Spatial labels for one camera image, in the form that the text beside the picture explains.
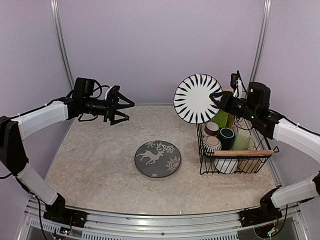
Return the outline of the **white plate dark stripes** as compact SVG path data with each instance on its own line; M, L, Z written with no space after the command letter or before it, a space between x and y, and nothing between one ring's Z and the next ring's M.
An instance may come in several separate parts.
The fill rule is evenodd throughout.
M196 73L188 76L175 90L175 112L187 123L206 123L219 111L215 102L210 99L210 94L222 91L220 83L211 75Z

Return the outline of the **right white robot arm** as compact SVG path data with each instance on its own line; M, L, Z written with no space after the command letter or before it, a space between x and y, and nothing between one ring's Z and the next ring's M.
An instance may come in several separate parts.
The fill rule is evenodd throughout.
M251 89L246 98L237 98L230 91L212 93L209 97L219 109L249 120L264 137L291 146L318 162L320 135L270 110L270 95L269 91ZM304 180L266 193L260 199L255 216L260 222L266 222L284 205L307 202L319 196L320 174L316 172Z

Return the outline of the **grey reindeer plate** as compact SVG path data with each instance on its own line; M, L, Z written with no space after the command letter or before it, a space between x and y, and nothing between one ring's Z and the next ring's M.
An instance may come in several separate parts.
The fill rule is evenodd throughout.
M161 179L174 174L179 169L182 156L172 143L153 140L144 143L137 149L134 163L143 175Z

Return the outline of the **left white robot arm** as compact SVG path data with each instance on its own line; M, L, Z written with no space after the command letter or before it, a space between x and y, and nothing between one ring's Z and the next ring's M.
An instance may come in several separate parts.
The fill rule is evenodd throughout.
M26 192L45 204L46 213L61 223L70 218L70 211L64 197L53 190L32 166L30 140L54 125L83 115L92 115L93 119L102 117L111 125L125 122L129 116L121 110L135 106L132 100L120 93L118 85L108 89L104 99L96 99L83 92L79 97L74 95L72 90L38 108L0 118L0 161Z

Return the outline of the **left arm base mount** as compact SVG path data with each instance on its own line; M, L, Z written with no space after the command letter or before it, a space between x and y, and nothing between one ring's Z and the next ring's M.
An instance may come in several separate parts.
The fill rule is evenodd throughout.
M87 216L85 211L70 208L66 208L62 214L47 210L43 215L46 220L78 228L84 228Z

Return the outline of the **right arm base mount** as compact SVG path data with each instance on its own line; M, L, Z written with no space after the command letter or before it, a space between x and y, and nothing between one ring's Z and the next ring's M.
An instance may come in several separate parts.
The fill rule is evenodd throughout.
M239 212L242 227L249 227L275 221L276 219L280 219L282 216L282 212L279 209L265 212L261 210L260 207L252 209L246 208Z

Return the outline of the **yellow green woven plate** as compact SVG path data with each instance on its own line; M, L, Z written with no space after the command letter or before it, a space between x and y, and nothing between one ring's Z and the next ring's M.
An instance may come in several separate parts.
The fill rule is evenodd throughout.
M230 114L230 113L228 113L228 114L227 114L227 124L226 124L226 127L231 129L231 128L233 127L233 125L234 125L234 122L235 122L235 116L232 115L232 114Z

